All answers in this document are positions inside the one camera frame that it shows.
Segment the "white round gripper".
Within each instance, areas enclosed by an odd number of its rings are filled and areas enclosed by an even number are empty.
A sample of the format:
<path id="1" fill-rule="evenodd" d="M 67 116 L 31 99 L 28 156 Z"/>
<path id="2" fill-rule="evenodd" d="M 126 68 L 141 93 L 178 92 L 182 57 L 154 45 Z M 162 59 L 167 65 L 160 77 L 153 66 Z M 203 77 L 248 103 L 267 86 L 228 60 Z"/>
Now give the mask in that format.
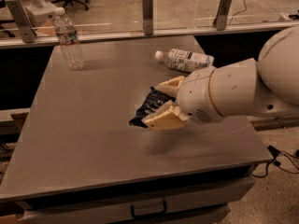
<path id="1" fill-rule="evenodd" d="M 210 78 L 214 70 L 214 66 L 209 66 L 187 77 L 174 77 L 156 85 L 155 90 L 177 97 L 179 107 L 163 105 L 155 113 L 143 118 L 142 122 L 158 131 L 182 128 L 189 119 L 197 124 L 223 121 L 224 117 L 216 110 L 210 94 Z"/>

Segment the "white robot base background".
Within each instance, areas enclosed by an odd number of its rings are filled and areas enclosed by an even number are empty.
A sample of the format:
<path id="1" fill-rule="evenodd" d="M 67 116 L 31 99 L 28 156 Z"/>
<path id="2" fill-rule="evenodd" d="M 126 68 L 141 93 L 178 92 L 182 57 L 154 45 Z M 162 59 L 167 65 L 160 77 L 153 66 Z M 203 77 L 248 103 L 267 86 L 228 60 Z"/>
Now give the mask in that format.
<path id="1" fill-rule="evenodd" d="M 25 7 L 28 18 L 34 27 L 43 25 L 55 15 L 56 6 L 45 0 L 28 0 L 29 5 Z"/>

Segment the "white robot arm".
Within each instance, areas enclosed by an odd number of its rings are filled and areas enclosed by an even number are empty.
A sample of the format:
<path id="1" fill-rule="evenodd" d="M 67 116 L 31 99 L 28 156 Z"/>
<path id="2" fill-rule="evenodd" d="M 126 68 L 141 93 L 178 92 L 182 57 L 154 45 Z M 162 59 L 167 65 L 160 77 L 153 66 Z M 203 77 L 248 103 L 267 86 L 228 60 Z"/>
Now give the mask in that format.
<path id="1" fill-rule="evenodd" d="M 209 66 L 155 87 L 167 99 L 141 119 L 152 130 L 221 122 L 231 116 L 273 118 L 299 111 L 299 27 L 273 35 L 257 59 Z"/>

